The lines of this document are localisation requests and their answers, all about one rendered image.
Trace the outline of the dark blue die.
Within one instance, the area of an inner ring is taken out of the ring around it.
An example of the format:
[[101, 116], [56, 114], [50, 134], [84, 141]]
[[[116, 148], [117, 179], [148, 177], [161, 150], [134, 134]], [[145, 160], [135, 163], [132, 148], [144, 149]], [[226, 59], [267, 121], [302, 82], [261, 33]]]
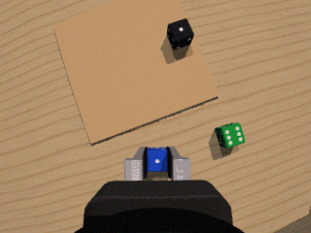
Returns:
[[147, 171], [167, 172], [167, 148], [147, 149]]

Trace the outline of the black die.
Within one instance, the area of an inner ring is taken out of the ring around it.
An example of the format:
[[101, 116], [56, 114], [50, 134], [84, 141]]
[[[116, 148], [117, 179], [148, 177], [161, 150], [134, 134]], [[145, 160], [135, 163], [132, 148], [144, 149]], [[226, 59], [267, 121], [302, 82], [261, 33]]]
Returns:
[[169, 23], [167, 37], [173, 50], [190, 45], [194, 34], [186, 18]]

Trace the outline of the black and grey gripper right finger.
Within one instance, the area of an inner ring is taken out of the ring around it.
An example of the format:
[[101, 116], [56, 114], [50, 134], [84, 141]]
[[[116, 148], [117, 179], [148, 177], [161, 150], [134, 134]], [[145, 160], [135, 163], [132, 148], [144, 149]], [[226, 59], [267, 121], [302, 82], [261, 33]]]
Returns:
[[190, 159], [181, 157], [175, 147], [167, 147], [167, 172], [172, 181], [190, 180]]

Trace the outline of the green die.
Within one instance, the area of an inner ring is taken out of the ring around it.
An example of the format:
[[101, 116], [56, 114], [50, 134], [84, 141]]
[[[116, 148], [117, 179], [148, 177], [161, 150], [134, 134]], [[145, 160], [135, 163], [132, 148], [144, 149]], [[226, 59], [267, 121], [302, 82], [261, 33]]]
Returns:
[[231, 122], [215, 128], [221, 147], [230, 149], [245, 143], [245, 137], [239, 122]]

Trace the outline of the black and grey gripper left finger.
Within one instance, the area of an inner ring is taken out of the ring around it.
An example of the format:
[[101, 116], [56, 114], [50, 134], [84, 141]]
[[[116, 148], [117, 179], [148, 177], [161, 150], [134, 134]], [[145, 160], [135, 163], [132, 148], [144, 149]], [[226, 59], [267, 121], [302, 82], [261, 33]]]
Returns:
[[133, 158], [126, 158], [124, 161], [124, 180], [142, 181], [147, 177], [147, 149], [140, 147]]

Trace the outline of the tan square mat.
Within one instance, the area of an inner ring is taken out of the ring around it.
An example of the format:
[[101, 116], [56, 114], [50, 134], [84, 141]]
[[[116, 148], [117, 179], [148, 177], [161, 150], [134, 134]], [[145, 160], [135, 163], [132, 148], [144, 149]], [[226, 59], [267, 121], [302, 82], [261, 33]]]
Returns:
[[173, 50], [179, 0], [113, 0], [53, 25], [90, 143], [220, 96], [195, 36]]

